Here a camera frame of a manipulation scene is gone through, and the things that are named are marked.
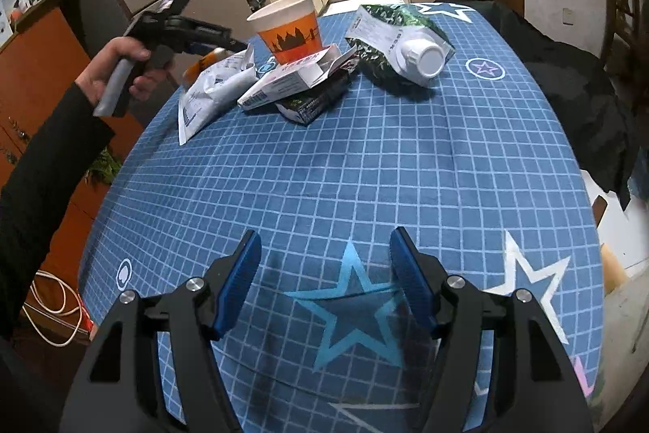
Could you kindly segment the left forearm black sleeve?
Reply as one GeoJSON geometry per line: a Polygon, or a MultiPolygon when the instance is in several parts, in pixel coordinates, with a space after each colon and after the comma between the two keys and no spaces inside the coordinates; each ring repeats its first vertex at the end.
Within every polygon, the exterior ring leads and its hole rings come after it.
{"type": "Polygon", "coordinates": [[[113,129],[71,84],[31,138],[1,190],[1,336],[11,334],[71,196],[113,129]]]}

